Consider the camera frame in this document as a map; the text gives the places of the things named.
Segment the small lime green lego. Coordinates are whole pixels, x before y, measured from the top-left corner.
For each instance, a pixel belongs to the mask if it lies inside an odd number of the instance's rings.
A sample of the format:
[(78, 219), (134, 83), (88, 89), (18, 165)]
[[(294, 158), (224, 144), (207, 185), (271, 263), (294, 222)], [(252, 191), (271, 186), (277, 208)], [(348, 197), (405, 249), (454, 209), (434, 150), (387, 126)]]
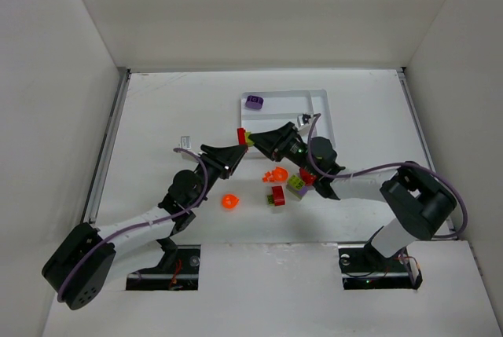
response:
[(250, 138), (249, 134), (245, 134), (245, 143), (248, 147), (252, 147), (255, 144), (254, 141)]

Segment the small red lego brick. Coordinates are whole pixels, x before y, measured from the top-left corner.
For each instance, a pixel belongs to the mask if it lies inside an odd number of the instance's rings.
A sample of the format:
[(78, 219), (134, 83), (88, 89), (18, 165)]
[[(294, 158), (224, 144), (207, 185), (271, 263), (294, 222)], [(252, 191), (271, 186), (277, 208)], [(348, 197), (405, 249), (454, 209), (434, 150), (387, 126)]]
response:
[(238, 140), (239, 145), (247, 145), (245, 143), (245, 134), (250, 135), (250, 133), (247, 132), (245, 128), (243, 128), (243, 127), (237, 128), (237, 140)]

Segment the orange round lego piece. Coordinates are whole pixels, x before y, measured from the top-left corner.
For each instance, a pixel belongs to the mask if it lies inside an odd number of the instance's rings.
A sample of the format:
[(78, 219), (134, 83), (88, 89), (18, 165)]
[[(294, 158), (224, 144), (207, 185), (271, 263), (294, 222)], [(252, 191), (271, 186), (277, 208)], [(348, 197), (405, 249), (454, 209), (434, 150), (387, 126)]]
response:
[(221, 205), (223, 208), (227, 210), (232, 210), (234, 209), (238, 203), (240, 202), (240, 199), (235, 196), (234, 194), (225, 194), (222, 199), (221, 199)]

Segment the purple round lego brick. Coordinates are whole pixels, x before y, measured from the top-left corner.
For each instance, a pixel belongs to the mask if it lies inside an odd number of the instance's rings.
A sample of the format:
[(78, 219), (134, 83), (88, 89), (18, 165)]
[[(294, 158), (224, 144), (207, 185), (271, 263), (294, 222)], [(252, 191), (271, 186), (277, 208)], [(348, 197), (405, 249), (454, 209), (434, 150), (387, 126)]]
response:
[(263, 108), (264, 100), (262, 97), (257, 95), (248, 95), (244, 103), (247, 109), (259, 111)]

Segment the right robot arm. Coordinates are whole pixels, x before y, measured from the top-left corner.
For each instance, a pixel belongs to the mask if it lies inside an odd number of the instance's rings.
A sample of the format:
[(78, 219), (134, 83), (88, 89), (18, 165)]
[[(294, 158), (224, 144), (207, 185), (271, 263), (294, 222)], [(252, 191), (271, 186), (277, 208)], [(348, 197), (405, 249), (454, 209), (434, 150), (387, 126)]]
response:
[(395, 258), (415, 241), (431, 240), (457, 206), (457, 198), (435, 173), (415, 162), (390, 163), (349, 172), (325, 137), (302, 138), (292, 123), (250, 134), (255, 148), (268, 159), (288, 159), (314, 177), (313, 187), (330, 200), (372, 200), (387, 204), (394, 217), (362, 248), (370, 269)]

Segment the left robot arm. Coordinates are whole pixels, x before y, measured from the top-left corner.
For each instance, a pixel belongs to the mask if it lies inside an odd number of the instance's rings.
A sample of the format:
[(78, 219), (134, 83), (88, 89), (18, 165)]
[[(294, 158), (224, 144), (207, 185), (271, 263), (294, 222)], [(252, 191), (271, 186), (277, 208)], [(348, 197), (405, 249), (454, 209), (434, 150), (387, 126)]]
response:
[(183, 231), (216, 181), (229, 178), (248, 150), (246, 145), (200, 149), (193, 156), (196, 168), (180, 170), (164, 198), (149, 211), (105, 227), (83, 222), (71, 230), (42, 267), (59, 303), (71, 310), (84, 307), (103, 288), (119, 257)]

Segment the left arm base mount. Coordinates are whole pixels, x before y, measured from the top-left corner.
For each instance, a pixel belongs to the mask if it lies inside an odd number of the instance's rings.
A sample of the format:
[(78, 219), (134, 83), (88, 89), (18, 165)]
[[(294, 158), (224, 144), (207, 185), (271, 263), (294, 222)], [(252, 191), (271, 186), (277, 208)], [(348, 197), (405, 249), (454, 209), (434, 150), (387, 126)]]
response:
[(201, 246), (177, 245), (172, 239), (157, 240), (163, 256), (155, 266), (127, 276), (126, 291), (197, 291)]

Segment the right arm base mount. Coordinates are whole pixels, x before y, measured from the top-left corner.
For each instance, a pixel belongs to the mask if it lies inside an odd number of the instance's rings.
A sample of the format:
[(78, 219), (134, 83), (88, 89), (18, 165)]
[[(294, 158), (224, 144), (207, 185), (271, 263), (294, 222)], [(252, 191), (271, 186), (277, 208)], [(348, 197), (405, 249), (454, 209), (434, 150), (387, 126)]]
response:
[(423, 274), (416, 258), (406, 248), (390, 258), (371, 253), (363, 244), (338, 247), (344, 290), (418, 290)]

